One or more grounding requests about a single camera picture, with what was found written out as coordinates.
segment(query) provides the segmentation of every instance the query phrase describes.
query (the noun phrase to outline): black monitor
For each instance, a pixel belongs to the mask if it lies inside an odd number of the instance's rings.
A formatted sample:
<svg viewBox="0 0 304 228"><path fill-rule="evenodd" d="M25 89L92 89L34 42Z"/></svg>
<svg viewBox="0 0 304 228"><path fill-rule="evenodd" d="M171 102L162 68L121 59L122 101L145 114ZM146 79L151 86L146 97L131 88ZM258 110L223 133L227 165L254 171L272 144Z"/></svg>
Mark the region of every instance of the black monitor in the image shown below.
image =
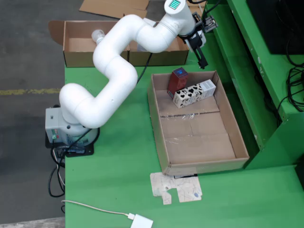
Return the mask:
<svg viewBox="0 0 304 228"><path fill-rule="evenodd" d="M304 0L247 0L272 54L304 54Z"/></svg>

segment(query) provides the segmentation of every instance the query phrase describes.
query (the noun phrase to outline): cardboard piece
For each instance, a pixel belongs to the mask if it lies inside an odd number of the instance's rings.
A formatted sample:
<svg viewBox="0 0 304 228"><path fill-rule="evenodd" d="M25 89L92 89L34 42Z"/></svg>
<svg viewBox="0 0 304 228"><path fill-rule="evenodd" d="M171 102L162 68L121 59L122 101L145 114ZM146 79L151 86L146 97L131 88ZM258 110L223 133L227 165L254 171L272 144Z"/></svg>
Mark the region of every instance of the cardboard piece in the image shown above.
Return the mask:
<svg viewBox="0 0 304 228"><path fill-rule="evenodd" d="M92 32L101 29L107 34L117 21L58 21L48 23L52 39L63 46L66 67L94 67L93 52L96 43ZM153 54L150 66L184 65L188 56L188 46L180 38L175 38L169 48ZM137 51L137 43L132 41L121 56L134 66L144 66L149 52Z"/></svg>
<svg viewBox="0 0 304 228"><path fill-rule="evenodd" d="M242 168L249 155L217 72L189 73L188 86L210 79L217 88L214 96L182 109L166 93L169 79L170 74L152 75L148 88L162 172L190 175Z"/></svg>
<svg viewBox="0 0 304 228"><path fill-rule="evenodd" d="M207 2L205 1L205 2L202 2L200 4L193 4L193 3L190 3L190 2L187 1L187 4L188 4L188 6L190 8L191 13L197 12L200 16L202 16L202 14L203 14L203 12L205 10Z"/></svg>
<svg viewBox="0 0 304 228"><path fill-rule="evenodd" d="M119 19L129 14L145 18L148 4L149 0L84 0L79 11Z"/></svg>

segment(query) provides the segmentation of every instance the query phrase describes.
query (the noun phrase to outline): white cable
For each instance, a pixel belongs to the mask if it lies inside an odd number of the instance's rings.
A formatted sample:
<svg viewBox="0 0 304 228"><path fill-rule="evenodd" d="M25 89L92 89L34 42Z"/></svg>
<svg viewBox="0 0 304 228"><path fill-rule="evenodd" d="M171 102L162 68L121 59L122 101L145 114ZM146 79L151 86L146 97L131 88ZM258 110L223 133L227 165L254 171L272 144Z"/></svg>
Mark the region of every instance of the white cable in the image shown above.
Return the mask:
<svg viewBox="0 0 304 228"><path fill-rule="evenodd" d="M201 8L200 3L198 5L199 5L199 9L201 11L201 14L203 15L203 9Z"/></svg>
<svg viewBox="0 0 304 228"><path fill-rule="evenodd" d="M92 207L90 205L86 205L84 203L78 203L78 202L75 202L75 201L70 201L70 200L62 200L61 201L62 203L65 203L65 202L68 202L68 203L74 203L74 204L77 204L77 205L80 205L80 206L84 206L84 207L87 207L87 208L91 208L91 209L94 209L94 210L98 210L98 211L102 211L102 212L106 212L106 213L112 213L112 214L116 214L116 215L125 215L127 216L129 219L133 220L134 219L134 214L132 213L122 213L122 212L115 212L115 211L110 211L110 210L103 210L103 209L99 209L99 208L95 208L95 207Z"/></svg>
<svg viewBox="0 0 304 228"><path fill-rule="evenodd" d="M57 157L56 157L56 155L55 155L55 149L53 149L53 156L54 156L56 162L58 162L58 161L57 161ZM62 180L60 173L59 173L59 178L60 178L61 183L65 186L65 183L64 183L64 181Z"/></svg>

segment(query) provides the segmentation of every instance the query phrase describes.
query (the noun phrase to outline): yellow floor line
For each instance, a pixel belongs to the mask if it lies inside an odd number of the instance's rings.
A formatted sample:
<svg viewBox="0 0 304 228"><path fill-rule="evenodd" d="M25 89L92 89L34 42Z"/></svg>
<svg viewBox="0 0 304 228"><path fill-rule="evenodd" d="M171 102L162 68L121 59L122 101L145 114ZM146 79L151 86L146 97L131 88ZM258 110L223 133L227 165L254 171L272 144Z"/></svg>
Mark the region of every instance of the yellow floor line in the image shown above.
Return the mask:
<svg viewBox="0 0 304 228"><path fill-rule="evenodd" d="M60 88L52 89L9 89L0 90L0 96L24 95L24 94L59 94Z"/></svg>

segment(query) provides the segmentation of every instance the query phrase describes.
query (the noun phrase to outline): red box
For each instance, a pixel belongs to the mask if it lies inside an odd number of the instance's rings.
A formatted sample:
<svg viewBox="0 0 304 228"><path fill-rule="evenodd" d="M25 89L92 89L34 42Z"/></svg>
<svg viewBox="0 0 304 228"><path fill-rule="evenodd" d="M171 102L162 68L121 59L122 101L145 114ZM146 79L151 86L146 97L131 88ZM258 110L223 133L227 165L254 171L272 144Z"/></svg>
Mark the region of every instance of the red box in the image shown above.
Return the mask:
<svg viewBox="0 0 304 228"><path fill-rule="evenodd" d="M184 68L178 68L172 71L168 85L168 94L173 99L176 91L185 88L188 79L188 73Z"/></svg>

